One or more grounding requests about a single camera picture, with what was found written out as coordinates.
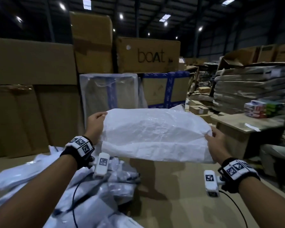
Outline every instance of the white plastic bag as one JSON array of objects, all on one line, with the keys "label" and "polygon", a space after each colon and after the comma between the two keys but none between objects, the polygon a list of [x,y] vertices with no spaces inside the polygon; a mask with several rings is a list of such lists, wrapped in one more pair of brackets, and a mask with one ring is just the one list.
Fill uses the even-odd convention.
[{"label": "white plastic bag", "polygon": [[213,163],[199,116],[171,109],[112,109],[104,121],[101,151],[153,161]]}]

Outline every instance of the pile of plastic bags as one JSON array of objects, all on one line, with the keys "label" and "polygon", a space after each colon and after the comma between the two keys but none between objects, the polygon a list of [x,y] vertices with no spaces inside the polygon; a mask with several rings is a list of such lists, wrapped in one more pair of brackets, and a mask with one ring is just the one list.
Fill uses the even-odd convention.
[{"label": "pile of plastic bags", "polygon": [[[51,155],[39,154],[31,162],[0,173],[0,190],[9,190],[0,198],[0,206],[59,158],[63,148],[49,148]],[[80,182],[74,198],[75,218],[79,227],[119,228],[125,227],[125,224],[141,227],[118,212],[118,205],[132,200],[140,178],[136,169],[116,157],[110,159],[108,173],[103,178],[94,177],[94,167],[77,170],[44,227],[75,227],[72,197]]]}]

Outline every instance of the person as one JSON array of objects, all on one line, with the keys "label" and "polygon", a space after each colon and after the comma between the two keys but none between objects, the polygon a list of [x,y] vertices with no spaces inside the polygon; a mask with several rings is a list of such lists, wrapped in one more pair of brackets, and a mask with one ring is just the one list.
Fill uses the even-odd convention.
[{"label": "person", "polygon": [[[93,145],[100,138],[105,115],[106,112],[100,112],[88,118],[84,138]],[[222,165],[231,155],[225,146],[225,135],[214,127],[212,131],[213,136],[205,135],[205,138],[213,160]],[[43,227],[76,170],[87,165],[78,153],[76,149],[62,153],[53,164],[4,203],[0,207],[0,228]],[[261,228],[285,228],[285,198],[255,177],[243,179],[238,190]]]}]

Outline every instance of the warehouse wall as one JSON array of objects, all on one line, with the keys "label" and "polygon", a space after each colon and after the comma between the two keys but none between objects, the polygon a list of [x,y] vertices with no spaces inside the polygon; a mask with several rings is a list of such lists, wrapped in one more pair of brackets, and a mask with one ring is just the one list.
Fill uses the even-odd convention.
[{"label": "warehouse wall", "polygon": [[[268,45],[270,27],[276,14],[277,0],[267,3],[261,7],[251,9],[245,13],[244,27],[239,34],[238,48],[245,48],[256,45]],[[226,52],[232,51],[236,37],[238,20],[234,20],[231,26],[231,33],[228,38]],[[209,61],[218,61],[223,56],[224,45],[227,37],[228,24],[218,25],[212,29],[205,29],[199,38],[199,56]],[[277,36],[274,43],[285,43],[285,9],[282,11],[281,22],[278,24]],[[185,57],[192,56],[193,46],[188,46]]]}]

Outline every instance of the warehouse ceiling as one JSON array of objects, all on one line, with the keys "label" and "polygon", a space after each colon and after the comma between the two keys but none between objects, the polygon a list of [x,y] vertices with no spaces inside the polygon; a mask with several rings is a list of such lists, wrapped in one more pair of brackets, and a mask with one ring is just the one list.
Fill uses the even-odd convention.
[{"label": "warehouse ceiling", "polygon": [[[247,2],[253,8],[269,0],[0,0],[0,37],[71,43],[68,10],[109,15],[114,34],[136,36],[135,1],[139,3],[139,36],[180,38],[199,28],[235,17]],[[160,19],[170,15],[165,25]]]}]

